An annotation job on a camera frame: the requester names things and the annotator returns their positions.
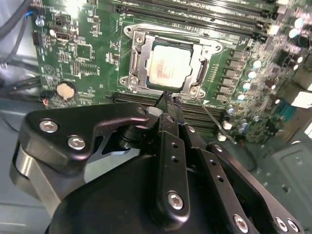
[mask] black cable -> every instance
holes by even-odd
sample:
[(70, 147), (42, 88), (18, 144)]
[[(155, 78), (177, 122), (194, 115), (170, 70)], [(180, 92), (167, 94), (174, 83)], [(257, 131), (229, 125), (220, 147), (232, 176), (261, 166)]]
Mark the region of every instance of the black cable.
[(27, 12), (32, 0), (24, 0), (24, 2), (19, 6), (16, 12), (11, 16), (11, 18), (0, 28), (0, 40), (5, 38), (9, 32), (17, 25), (19, 20), (24, 17)]
[(3, 120), (3, 122), (6, 124), (6, 126), (8, 126), (13, 132), (19, 133), (19, 130), (17, 130), (15, 127), (13, 127), (9, 121), (4, 117), (3, 113), (0, 113), (1, 115), (1, 119)]
[(27, 19), (28, 19), (27, 17), (24, 17), (23, 22), (22, 22), (21, 27), (20, 27), (19, 34), (18, 34), (18, 38), (16, 39), (16, 42), (15, 42), (15, 45), (13, 46), (13, 49), (7, 55), (7, 57), (1, 59), (1, 63), (10, 62), (14, 58), (14, 56), (17, 54), (19, 47), (20, 47), (21, 40), (23, 39), (23, 36), (24, 36), (24, 32), (26, 29), (27, 21), (28, 21)]
[(23, 68), (23, 69), (31, 71), (31, 72), (39, 73), (39, 67), (38, 66), (29, 64), (27, 62), (12, 59), (11, 61), (7, 62), (7, 65), (20, 67), (20, 68)]

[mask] hole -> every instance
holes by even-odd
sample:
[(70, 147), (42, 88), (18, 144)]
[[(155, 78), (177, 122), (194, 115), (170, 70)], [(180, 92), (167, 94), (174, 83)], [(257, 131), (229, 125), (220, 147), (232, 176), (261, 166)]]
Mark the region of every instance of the hole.
[(137, 109), (137, 111), (138, 111), (141, 115), (145, 115), (145, 114), (146, 114), (145, 111), (144, 111), (141, 107), (139, 107), (139, 108)]
[(218, 180), (219, 180), (221, 183), (224, 182), (224, 179), (223, 179), (221, 176), (218, 175), (217, 178), (218, 178)]
[(215, 161), (213, 161), (213, 160), (210, 160), (210, 163), (212, 164), (212, 165), (216, 165), (216, 163), (215, 163)]
[(175, 122), (175, 119), (174, 119), (172, 116), (168, 116), (167, 119), (168, 119), (171, 123), (174, 123), (174, 122)]
[(179, 162), (179, 160), (175, 156), (171, 156), (171, 160), (175, 163)]
[(172, 147), (177, 148), (177, 145), (174, 142), (172, 142), (171, 145)]
[(289, 193), (289, 192), (291, 191), (291, 189), (290, 189), (288, 186), (286, 186), (285, 184), (282, 185), (282, 189), (284, 190), (284, 192), (285, 192), (286, 194)]

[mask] chip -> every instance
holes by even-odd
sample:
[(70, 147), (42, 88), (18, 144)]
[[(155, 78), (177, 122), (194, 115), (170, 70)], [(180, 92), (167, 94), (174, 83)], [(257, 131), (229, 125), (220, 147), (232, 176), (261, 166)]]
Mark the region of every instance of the chip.
[(191, 52), (170, 46), (155, 46), (147, 60), (147, 75), (151, 84), (181, 88), (192, 72)]

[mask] capacitor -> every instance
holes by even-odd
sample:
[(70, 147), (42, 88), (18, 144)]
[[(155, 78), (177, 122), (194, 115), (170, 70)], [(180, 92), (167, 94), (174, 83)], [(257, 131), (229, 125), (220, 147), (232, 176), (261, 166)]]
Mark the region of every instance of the capacitor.
[(292, 59), (297, 63), (301, 63), (303, 61), (303, 57), (300, 55), (294, 55)]
[(270, 99), (275, 105), (279, 104), (281, 101), (281, 99), (275, 94), (270, 94)]
[(240, 85), (242, 86), (244, 91), (248, 91), (250, 89), (250, 83), (248, 83), (247, 81), (242, 81)]
[(228, 105), (226, 107), (226, 112), (229, 114), (229, 115), (232, 115), (234, 113), (234, 107), (232, 105)]
[(300, 35), (296, 40), (296, 46), (300, 48), (310, 48), (312, 45), (311, 39), (308, 36)]
[(262, 65), (260, 60), (252, 60), (251, 61), (251, 66), (253, 67), (253, 69), (258, 69), (260, 68)]
[(245, 95), (243, 95), (241, 92), (238, 92), (235, 94), (237, 101), (243, 101), (245, 99)]
[(276, 85), (270, 81), (270, 80), (266, 80), (265, 81), (266, 86), (268, 86), (271, 90), (274, 90), (276, 88)]
[(295, 61), (290, 61), (290, 63), (288, 64), (288, 67), (292, 68), (295, 71), (298, 69), (299, 65)]
[(245, 131), (245, 128), (243, 128), (241, 125), (237, 128), (238, 133), (243, 133)]
[(247, 71), (247, 76), (249, 79), (254, 79), (257, 76), (257, 73), (254, 71)]
[(223, 127), (223, 129), (224, 130), (231, 130), (232, 129), (232, 124), (230, 124), (228, 121), (223, 121), (223, 123), (222, 123), (222, 127)]
[(294, 23), (293, 23), (295, 28), (302, 28), (304, 25), (304, 20), (303, 18), (297, 18)]
[(299, 35), (299, 31), (296, 28), (293, 28), (292, 30), (289, 31), (288, 36), (289, 38), (295, 38)]
[(240, 126), (246, 128), (248, 126), (248, 122), (246, 119), (242, 119), (240, 122)]

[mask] bolt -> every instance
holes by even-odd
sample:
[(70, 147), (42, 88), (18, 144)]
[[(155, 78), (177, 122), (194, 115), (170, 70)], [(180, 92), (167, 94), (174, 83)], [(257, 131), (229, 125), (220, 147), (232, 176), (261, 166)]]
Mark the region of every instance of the bolt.
[(36, 23), (36, 25), (38, 27), (43, 27), (44, 26), (44, 20), (39, 18), (39, 17), (36, 19), (35, 23)]
[(288, 232), (286, 224), (279, 217), (276, 217), (275, 220), (277, 221), (277, 224), (280, 229), (282, 229), (284, 232)]
[(79, 136), (72, 136), (67, 141), (68, 146), (74, 150), (82, 150), (86, 146), (86, 142)]
[(187, 126), (187, 128), (191, 131), (191, 133), (194, 133), (195, 132), (195, 129), (192, 127), (192, 126)]
[(234, 222), (236, 224), (236, 226), (243, 232), (243, 233), (247, 233), (248, 232), (248, 226), (247, 223), (245, 222), (244, 219), (242, 219), (241, 216), (235, 214), (234, 217)]
[(176, 210), (181, 210), (183, 207), (183, 200), (176, 193), (169, 193), (168, 194), (168, 201), (169, 201), (169, 204)]
[(221, 149), (220, 146), (218, 146), (218, 145), (214, 145), (214, 146), (215, 146), (215, 148), (216, 148), (219, 152), (222, 152), (222, 149)]
[(44, 120), (39, 124), (39, 127), (42, 131), (46, 133), (54, 133), (56, 132), (59, 127), (56, 123), (50, 120)]
[(299, 232), (299, 228), (297, 227), (297, 225), (295, 225), (295, 223), (291, 219), (287, 219), (287, 222), (296, 233)]
[(137, 35), (137, 36), (136, 36), (136, 42), (137, 42), (138, 44), (142, 44), (142, 43), (144, 42), (144, 36), (142, 36), (142, 35)]

